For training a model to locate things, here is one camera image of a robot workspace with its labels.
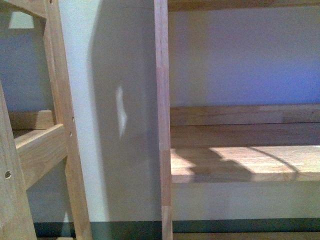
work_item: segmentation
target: wooden shelf board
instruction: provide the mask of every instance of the wooden shelf board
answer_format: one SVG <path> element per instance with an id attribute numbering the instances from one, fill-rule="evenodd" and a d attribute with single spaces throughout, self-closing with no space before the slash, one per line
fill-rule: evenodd
<path id="1" fill-rule="evenodd" d="M 171 126 L 320 123 L 320 104 L 171 107 Z"/>
<path id="2" fill-rule="evenodd" d="M 171 127 L 173 183 L 319 181 L 320 123 Z"/>
<path id="3" fill-rule="evenodd" d="M 47 174 L 67 156 L 65 128 L 57 124 L 47 130 L 22 131 L 15 138 L 26 188 Z"/>
<path id="4" fill-rule="evenodd" d="M 174 233 L 173 240 L 320 240 L 320 232 Z"/>
<path id="5" fill-rule="evenodd" d="M 169 12 L 319 5 L 319 0 L 168 0 Z"/>

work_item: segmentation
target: screw hole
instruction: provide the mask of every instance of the screw hole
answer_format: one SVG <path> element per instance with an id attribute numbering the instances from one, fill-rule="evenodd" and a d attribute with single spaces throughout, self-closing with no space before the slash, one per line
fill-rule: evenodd
<path id="1" fill-rule="evenodd" d="M 7 171 L 6 173 L 5 173 L 5 178 L 6 179 L 9 179 L 9 178 L 11 178 L 11 172 L 10 171 Z"/>

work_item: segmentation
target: light wood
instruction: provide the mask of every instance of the light wood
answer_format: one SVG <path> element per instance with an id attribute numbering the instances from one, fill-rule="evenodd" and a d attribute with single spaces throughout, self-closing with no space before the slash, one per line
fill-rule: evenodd
<path id="1" fill-rule="evenodd" d="M 19 8 L 21 11 L 27 14 L 42 17 L 42 18 L 47 17 L 44 0 L 4 0 L 4 1 Z"/>
<path id="2" fill-rule="evenodd" d="M 170 162 L 168 2 L 154 0 L 162 240 L 173 239 Z"/>
<path id="3" fill-rule="evenodd" d="M 1 83 L 0 196 L 0 240 L 35 240 L 36 233 L 29 208 L 26 185 L 10 127 Z"/>
<path id="4" fill-rule="evenodd" d="M 55 125 L 53 113 L 42 111 L 11 111 L 9 112 L 13 130 L 44 130 Z"/>
<path id="5" fill-rule="evenodd" d="M 77 240 L 92 240 L 84 179 L 79 155 L 59 2 L 46 3 L 44 45 L 54 99 L 56 122 L 65 127 L 67 159 L 65 175 Z"/>
<path id="6" fill-rule="evenodd" d="M 173 183 L 320 180 L 320 123 L 176 126 L 171 136 Z"/>
<path id="7" fill-rule="evenodd" d="M 15 140 L 26 188 L 30 188 L 67 156 L 65 128 L 62 124 Z"/>
<path id="8" fill-rule="evenodd" d="M 171 107 L 171 126 L 319 123 L 320 104 Z"/>
<path id="9" fill-rule="evenodd" d="M 319 0 L 168 0 L 169 12 L 319 5 Z"/>
<path id="10" fill-rule="evenodd" d="M 175 233 L 174 240 L 320 240 L 320 232 Z"/>
<path id="11" fill-rule="evenodd" d="M 297 145 L 320 145 L 320 123 L 171 127 L 171 148 Z"/>

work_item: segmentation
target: dark baseboard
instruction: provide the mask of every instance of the dark baseboard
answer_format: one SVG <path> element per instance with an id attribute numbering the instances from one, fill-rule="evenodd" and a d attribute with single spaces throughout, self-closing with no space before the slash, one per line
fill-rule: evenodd
<path id="1" fill-rule="evenodd" d="M 72 222 L 35 222 L 38 237 L 75 237 Z M 160 240 L 160 221 L 91 222 L 94 240 Z M 320 232 L 320 218 L 174 221 L 174 233 Z"/>

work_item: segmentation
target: white wall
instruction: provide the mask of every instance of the white wall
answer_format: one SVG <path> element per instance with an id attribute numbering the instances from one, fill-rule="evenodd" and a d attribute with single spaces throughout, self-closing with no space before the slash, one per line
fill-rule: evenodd
<path id="1" fill-rule="evenodd" d="M 160 220 L 153 1 L 60 0 L 60 10 L 90 220 Z M 320 217 L 319 186 L 174 184 L 174 219 Z M 35 222 L 71 220 L 63 165 L 28 197 Z"/>
<path id="2" fill-rule="evenodd" d="M 320 103 L 320 7 L 169 13 L 171 106 Z"/>

